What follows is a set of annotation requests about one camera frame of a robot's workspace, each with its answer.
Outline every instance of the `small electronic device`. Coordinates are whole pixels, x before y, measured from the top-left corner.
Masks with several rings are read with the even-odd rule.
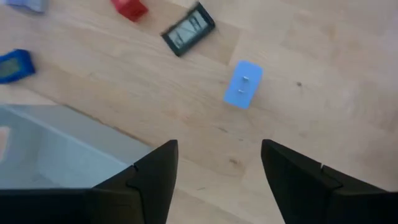
[[[181,56],[207,36],[216,24],[206,9],[197,2],[187,15],[162,33],[163,39],[176,56]]]
[[[11,6],[25,6],[35,12],[45,12],[47,0],[5,0]]]
[[[239,61],[224,101],[242,109],[248,109],[262,78],[262,68],[255,63]]]
[[[17,49],[0,56],[0,84],[15,82],[34,73],[35,68],[27,50]]]

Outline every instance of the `wooden floor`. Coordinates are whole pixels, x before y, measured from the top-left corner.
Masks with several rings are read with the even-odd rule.
[[[283,223],[267,138],[398,190],[397,0],[202,0],[218,28],[183,58],[159,33],[193,0],[142,2],[138,24],[109,0],[51,0],[44,16],[0,6],[0,53],[31,50],[39,69],[0,99],[49,98],[154,147],[178,139],[169,223]],[[223,102],[238,60],[265,70],[248,110]]]

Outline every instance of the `red block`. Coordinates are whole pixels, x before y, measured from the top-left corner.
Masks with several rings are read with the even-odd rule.
[[[111,0],[116,10],[129,20],[136,22],[148,9],[139,0]]]

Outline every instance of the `gray container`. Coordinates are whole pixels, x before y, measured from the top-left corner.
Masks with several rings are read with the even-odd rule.
[[[0,189],[92,188],[152,150],[59,105],[1,105],[0,127]]]

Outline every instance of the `blue device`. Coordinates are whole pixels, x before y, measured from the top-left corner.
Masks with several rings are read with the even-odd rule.
[[[35,73],[30,53],[17,49],[0,56],[0,84],[11,83]]]
[[[260,66],[244,60],[239,61],[231,83],[225,92],[224,101],[248,109],[261,78],[262,68]]]
[[[25,6],[35,12],[45,12],[47,0],[4,0],[10,6]]]

